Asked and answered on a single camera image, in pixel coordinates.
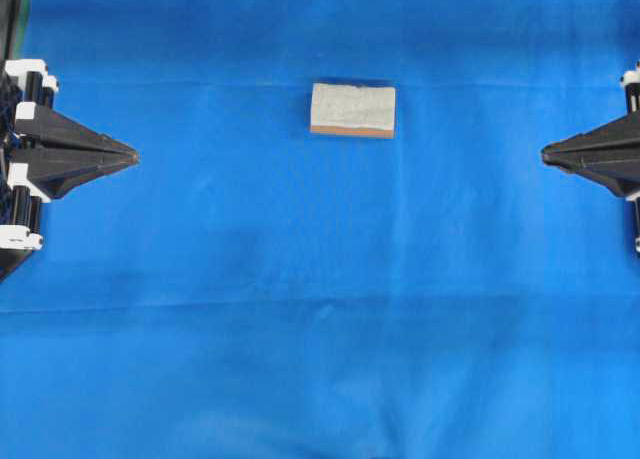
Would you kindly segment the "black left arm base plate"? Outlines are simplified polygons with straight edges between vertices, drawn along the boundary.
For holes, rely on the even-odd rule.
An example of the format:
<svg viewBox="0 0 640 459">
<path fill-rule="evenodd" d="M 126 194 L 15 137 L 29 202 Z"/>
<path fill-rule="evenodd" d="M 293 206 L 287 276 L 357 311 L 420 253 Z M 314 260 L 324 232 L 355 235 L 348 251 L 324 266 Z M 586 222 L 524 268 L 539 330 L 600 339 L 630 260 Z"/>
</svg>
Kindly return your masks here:
<svg viewBox="0 0 640 459">
<path fill-rule="evenodd" d="M 0 250 L 0 282 L 14 273 L 30 256 L 31 250 Z"/>
</svg>

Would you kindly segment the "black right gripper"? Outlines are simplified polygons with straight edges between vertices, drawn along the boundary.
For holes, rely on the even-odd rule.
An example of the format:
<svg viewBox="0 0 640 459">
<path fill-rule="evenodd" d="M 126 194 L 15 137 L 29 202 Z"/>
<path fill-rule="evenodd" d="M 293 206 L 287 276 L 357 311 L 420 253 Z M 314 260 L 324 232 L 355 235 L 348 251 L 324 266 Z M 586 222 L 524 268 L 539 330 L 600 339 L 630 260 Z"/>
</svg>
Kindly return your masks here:
<svg viewBox="0 0 640 459">
<path fill-rule="evenodd" d="M 575 174 L 607 188 L 614 196 L 626 198 L 633 205 L 635 224 L 635 250 L 639 252 L 639 180 L 619 177 L 613 172 L 594 171 L 585 165 L 571 163 L 566 159 L 551 156 L 561 153 L 606 151 L 629 149 L 639 145 L 639 83 L 640 65 L 627 70 L 620 78 L 624 90 L 628 115 L 604 124 L 587 133 L 549 144 L 541 150 L 545 165 L 555 167 L 568 174 Z"/>
</svg>

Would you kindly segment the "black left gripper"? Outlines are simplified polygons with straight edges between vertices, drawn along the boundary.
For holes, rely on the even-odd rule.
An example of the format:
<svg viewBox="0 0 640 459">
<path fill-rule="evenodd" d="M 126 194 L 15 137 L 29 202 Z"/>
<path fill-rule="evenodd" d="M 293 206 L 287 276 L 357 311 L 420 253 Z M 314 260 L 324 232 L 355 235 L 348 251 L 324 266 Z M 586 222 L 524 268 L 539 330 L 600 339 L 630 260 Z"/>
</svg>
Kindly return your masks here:
<svg viewBox="0 0 640 459">
<path fill-rule="evenodd" d="M 139 162 L 138 152 L 50 109 L 58 79 L 42 59 L 1 63 L 1 248 L 42 248 L 42 206 Z M 116 154 L 35 154 L 48 146 Z"/>
</svg>

